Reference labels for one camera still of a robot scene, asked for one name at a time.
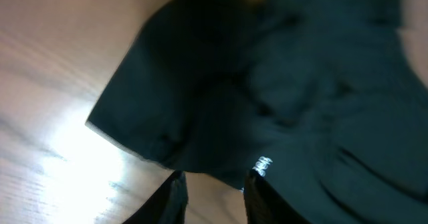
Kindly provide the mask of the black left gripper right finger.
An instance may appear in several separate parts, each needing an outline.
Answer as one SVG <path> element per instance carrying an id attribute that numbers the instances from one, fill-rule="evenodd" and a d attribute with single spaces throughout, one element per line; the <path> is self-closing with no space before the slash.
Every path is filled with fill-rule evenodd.
<path id="1" fill-rule="evenodd" d="M 243 197 L 248 224 L 310 224 L 255 170 L 245 178 Z"/>

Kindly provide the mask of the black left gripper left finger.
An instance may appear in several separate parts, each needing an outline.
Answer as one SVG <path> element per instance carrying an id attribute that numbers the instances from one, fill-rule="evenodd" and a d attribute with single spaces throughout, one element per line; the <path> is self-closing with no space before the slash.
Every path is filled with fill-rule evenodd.
<path id="1" fill-rule="evenodd" d="M 188 204 L 183 171 L 174 171 L 123 224 L 184 224 Z"/>

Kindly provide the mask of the black t-shirt white logo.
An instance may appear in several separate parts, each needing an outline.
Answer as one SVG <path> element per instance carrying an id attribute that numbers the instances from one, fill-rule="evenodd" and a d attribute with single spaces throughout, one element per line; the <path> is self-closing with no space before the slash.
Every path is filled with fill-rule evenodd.
<path id="1" fill-rule="evenodd" d="M 426 223 L 427 89 L 400 25 L 401 0 L 172 0 L 88 122 L 242 193 L 255 170 L 310 223 Z"/>

